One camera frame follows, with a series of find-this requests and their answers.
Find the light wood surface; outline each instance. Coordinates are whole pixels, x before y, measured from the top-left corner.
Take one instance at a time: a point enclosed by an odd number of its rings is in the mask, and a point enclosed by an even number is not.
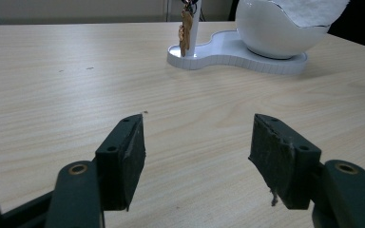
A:
[[[129,212],[106,227],[313,227],[289,211],[250,154],[253,117],[279,118],[365,168],[365,47],[327,35],[298,76],[166,61],[179,23],[0,26],[0,206],[53,189],[123,117],[144,114],[146,163]],[[200,23],[198,44],[234,23]]]

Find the white bowl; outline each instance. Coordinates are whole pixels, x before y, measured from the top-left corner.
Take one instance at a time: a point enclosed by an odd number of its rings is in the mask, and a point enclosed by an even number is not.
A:
[[[316,45],[330,26],[301,28],[272,1],[240,0],[236,26],[247,47],[262,56],[289,59]]]

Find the crumpled white cloth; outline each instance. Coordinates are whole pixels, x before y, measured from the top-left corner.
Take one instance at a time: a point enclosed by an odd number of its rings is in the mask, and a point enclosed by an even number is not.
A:
[[[299,27],[330,26],[349,0],[269,0],[280,5]]]

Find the white plastic stand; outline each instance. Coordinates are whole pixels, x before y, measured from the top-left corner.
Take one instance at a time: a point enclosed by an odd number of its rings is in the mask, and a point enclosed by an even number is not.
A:
[[[181,56],[179,46],[168,49],[167,62],[178,68],[200,69],[212,65],[243,67],[258,72],[296,75],[306,66],[307,54],[301,53],[287,60],[262,57],[251,52],[241,40],[236,30],[219,31],[212,35],[210,42],[196,46],[198,23],[202,0],[197,2],[197,13],[191,28],[191,49]]]

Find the white base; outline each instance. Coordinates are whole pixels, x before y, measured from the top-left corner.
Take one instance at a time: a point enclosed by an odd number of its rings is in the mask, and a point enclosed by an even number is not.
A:
[[[195,46],[193,56],[182,57],[179,46],[170,47],[167,62],[183,69],[230,65],[262,73],[294,75],[305,68],[307,54],[301,53],[287,60],[262,57],[248,50],[236,30],[227,30],[214,33],[209,43]]]

